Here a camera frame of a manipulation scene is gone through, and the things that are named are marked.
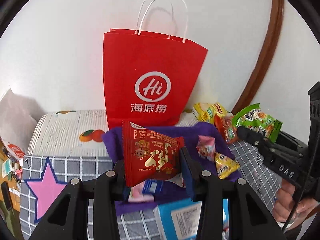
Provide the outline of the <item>person's right hand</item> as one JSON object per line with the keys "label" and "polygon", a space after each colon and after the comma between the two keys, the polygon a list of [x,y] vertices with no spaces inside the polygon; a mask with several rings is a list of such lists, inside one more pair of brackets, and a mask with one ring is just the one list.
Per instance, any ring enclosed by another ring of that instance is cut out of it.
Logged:
{"label": "person's right hand", "polygon": [[[295,187],[282,179],[281,188],[276,193],[276,202],[274,204],[272,215],[277,222],[285,222],[292,208],[295,204],[293,201],[293,194],[295,192]],[[313,198],[304,198],[301,200],[296,208],[296,212],[293,215],[295,219],[293,226],[298,226],[301,224],[308,214],[319,205],[319,202],[314,200]]]}

